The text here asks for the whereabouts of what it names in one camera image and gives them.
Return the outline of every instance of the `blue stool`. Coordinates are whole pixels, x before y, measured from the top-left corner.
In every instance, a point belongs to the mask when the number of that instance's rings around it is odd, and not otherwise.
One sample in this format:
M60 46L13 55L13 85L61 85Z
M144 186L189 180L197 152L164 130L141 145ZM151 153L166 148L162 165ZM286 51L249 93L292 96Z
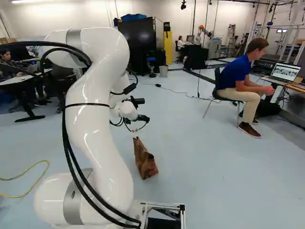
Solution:
M149 77L151 78L154 78L156 77L157 75L153 72L153 68L154 68L154 64L156 62L156 58L154 57L148 57L147 58L147 65L148 65L148 68L150 69L150 74L149 74Z

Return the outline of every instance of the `man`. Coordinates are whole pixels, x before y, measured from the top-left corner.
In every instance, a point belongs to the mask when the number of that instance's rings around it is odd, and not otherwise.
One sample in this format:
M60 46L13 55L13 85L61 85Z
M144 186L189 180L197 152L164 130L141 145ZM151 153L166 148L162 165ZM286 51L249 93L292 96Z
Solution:
M7 65L10 65L12 67L17 67L21 68L21 65L17 65L13 60L11 60L10 56L10 51L9 50L0 50L0 63L4 63ZM20 77L22 76L23 73L15 73L15 71L7 69L7 68L1 68L0 66L0 80L7 80L13 77ZM29 87L27 91L25 91L26 94L26 100L28 103L34 105L34 106L45 106L49 103L50 101L47 101L44 99L43 95L43 86L41 82L38 82L36 85L36 89L38 92L38 95L40 97L40 100L37 101L36 98L36 92L35 92L35 87Z
M263 38L253 39L246 54L226 65L221 73L219 96L245 101L243 121L238 128L252 137L260 138L261 135L255 131L250 123L258 124L254 118L261 96L272 95L275 90L272 86L261 86L249 79L251 61L259 60L264 54L269 43Z

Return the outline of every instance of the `man's hair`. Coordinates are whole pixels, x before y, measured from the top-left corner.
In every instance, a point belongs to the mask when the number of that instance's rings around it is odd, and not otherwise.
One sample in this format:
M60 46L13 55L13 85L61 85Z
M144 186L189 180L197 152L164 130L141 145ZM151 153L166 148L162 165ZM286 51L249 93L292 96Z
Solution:
M0 55L4 55L7 52L9 52L9 50L7 50L7 49L0 49Z
M248 44L246 53L255 51L255 49L262 50L269 45L268 41L264 38L255 38Z

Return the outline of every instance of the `khaki pants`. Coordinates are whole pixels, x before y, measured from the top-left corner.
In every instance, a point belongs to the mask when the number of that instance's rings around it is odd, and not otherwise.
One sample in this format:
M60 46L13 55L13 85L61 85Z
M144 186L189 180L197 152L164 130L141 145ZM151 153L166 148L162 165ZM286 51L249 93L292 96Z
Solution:
M218 95L233 100L244 101L244 115L243 122L251 123L254 119L255 112L259 102L261 101L261 96L263 93L255 92L238 92L236 88L226 88L217 91Z

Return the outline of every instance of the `blue polo shirt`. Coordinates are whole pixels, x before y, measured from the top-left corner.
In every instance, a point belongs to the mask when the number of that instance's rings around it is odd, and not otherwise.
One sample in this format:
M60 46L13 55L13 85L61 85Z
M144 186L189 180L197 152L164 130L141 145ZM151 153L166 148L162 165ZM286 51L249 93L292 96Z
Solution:
M250 68L251 63L246 54L227 64L221 72L220 87L218 90L235 88L235 81L245 80L246 75L250 72Z

